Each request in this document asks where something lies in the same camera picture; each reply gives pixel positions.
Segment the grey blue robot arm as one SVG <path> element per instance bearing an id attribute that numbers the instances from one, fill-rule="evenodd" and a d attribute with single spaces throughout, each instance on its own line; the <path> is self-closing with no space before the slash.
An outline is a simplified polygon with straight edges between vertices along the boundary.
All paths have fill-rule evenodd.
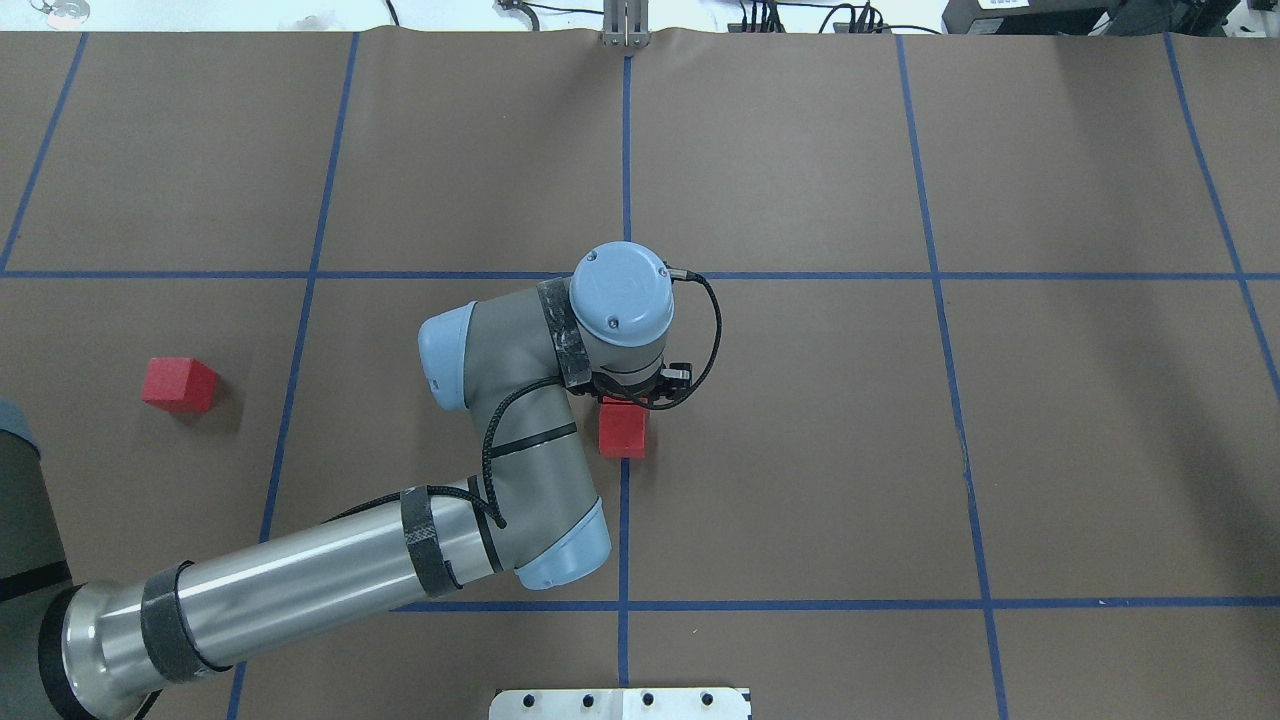
<path id="1" fill-rule="evenodd" d="M 634 242 L 573 273 L 433 316 L 419 331 L 435 401 L 465 410 L 480 466 L 413 486 L 291 536 L 132 585 L 77 584 L 22 410 L 3 401 L 3 716 L 142 717 L 174 685 L 374 614 L 512 571 L 531 591 L 611 556 L 573 395 L 669 409 L 698 387 L 664 360 L 678 282 Z"/>

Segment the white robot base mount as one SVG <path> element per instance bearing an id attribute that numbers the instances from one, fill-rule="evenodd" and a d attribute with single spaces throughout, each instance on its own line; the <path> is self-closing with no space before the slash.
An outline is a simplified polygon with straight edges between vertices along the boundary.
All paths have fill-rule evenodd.
<path id="1" fill-rule="evenodd" d="M 753 719 L 750 691 L 732 687 L 512 689 L 489 719 Z"/>

